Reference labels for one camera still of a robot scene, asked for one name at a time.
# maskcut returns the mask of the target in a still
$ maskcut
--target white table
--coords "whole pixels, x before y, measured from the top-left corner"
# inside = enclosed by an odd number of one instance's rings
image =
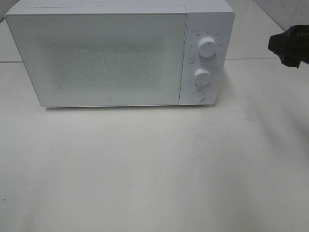
[[[42,108],[1,23],[0,231],[308,231],[309,66],[281,65],[281,29],[231,4],[210,107]]]

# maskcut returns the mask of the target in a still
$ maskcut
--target control panel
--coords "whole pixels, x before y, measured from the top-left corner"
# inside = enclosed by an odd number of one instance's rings
[[[215,103],[234,17],[188,14],[179,105]]]

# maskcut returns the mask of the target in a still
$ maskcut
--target power level knob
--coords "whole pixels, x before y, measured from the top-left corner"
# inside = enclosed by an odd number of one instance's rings
[[[211,81],[211,74],[207,69],[198,69],[194,72],[193,79],[197,86],[205,86]]]
[[[217,52],[217,42],[213,37],[207,36],[197,43],[198,52],[202,57],[212,57]]]

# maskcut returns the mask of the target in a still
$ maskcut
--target white microwave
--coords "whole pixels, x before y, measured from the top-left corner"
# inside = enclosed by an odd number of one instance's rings
[[[43,107],[214,104],[225,0],[21,0],[6,20]]]

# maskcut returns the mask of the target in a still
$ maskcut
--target microwave door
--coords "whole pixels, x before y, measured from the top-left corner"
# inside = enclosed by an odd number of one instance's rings
[[[186,14],[7,20],[42,106],[179,104]]]

